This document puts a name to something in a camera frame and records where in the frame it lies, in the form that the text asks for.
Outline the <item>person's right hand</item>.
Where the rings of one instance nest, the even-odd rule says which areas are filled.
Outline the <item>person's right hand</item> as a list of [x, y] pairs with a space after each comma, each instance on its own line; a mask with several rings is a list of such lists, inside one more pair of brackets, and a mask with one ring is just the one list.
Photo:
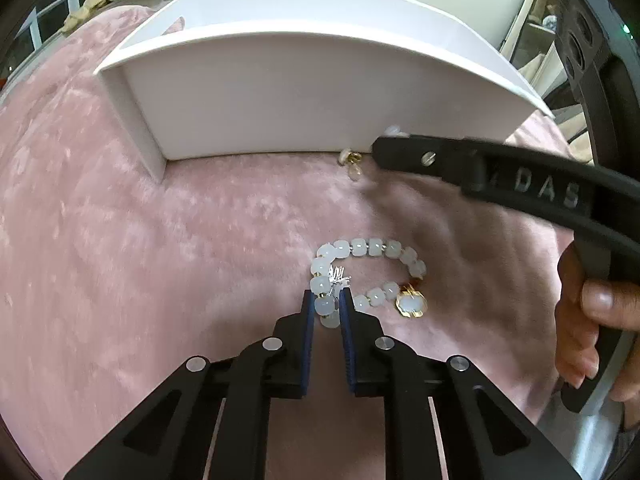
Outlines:
[[587, 278], [574, 246], [558, 266], [561, 297], [555, 307], [555, 367], [578, 388], [603, 367], [596, 343], [602, 327], [639, 331], [639, 287]]

